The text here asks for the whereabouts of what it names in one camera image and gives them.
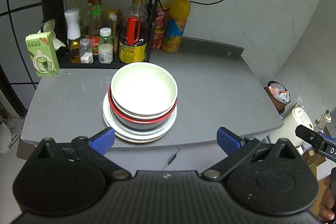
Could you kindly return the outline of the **person's right hand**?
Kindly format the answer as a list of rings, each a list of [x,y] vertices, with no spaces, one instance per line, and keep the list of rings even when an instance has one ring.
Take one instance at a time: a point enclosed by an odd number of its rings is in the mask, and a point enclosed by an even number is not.
[[[321,202],[319,203],[319,212],[318,219],[320,221],[332,221],[335,218],[335,212],[333,212],[333,208],[335,206],[335,199],[333,198],[330,184],[331,184],[331,175],[325,177],[324,185],[326,186]]]

